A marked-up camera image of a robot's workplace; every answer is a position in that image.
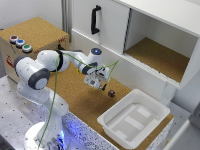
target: white wall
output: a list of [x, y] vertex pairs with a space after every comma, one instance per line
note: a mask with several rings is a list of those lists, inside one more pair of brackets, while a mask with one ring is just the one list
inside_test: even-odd
[[181, 90], [177, 90], [174, 103], [192, 112], [200, 101], [200, 71]]
[[36, 16], [62, 29], [61, 0], [0, 0], [0, 28]]

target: cork board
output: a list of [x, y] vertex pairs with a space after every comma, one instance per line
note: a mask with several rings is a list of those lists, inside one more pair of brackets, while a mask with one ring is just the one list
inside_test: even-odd
[[125, 53], [178, 82], [181, 82], [190, 60], [149, 38], [144, 38]]
[[0, 37], [7, 42], [10, 42], [10, 36], [12, 35], [17, 35], [19, 39], [24, 39], [26, 44], [32, 46], [33, 51], [68, 36], [66, 32], [40, 17], [35, 17], [0, 31]]
[[[104, 133], [102, 126], [97, 122], [97, 118], [131, 92], [131, 89], [113, 78], [108, 83], [105, 91], [92, 88], [84, 83], [85, 75], [78, 74], [76, 70], [76, 67], [70, 63], [67, 70], [58, 73], [57, 93], [69, 104], [69, 110], [72, 113], [122, 150], [123, 148], [120, 145]], [[50, 81], [47, 86], [54, 90], [55, 73], [51, 73]], [[108, 91], [111, 89], [116, 92], [114, 98], [108, 96]], [[172, 115], [166, 117], [143, 141], [137, 150], [144, 150], [147, 148], [172, 119]]]

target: white circular base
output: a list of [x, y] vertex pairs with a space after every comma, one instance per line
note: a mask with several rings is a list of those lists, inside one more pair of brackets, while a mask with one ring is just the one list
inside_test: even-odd
[[[25, 134], [25, 138], [24, 138], [24, 149], [25, 150], [49, 150], [49, 148], [46, 146], [44, 148], [41, 148], [42, 146], [40, 146], [40, 148], [38, 149], [38, 144], [35, 141], [35, 137], [37, 136], [38, 132], [40, 131], [40, 129], [42, 128], [42, 126], [44, 125], [44, 122], [40, 122], [35, 124], [34, 126], [32, 126]], [[65, 146], [66, 148], [69, 145], [69, 137], [65, 137]]]

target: cabinet door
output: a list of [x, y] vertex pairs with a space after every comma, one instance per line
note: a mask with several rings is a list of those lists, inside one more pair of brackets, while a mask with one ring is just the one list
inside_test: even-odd
[[[73, 29], [95, 42], [122, 54], [130, 9], [112, 0], [74, 0]], [[91, 34], [92, 10], [96, 5], [96, 28], [100, 32]]]

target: small dark object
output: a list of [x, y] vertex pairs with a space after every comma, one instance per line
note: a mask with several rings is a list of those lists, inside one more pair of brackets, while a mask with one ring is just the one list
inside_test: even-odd
[[114, 97], [114, 96], [115, 96], [115, 91], [110, 90], [110, 91], [108, 92], [108, 96]]

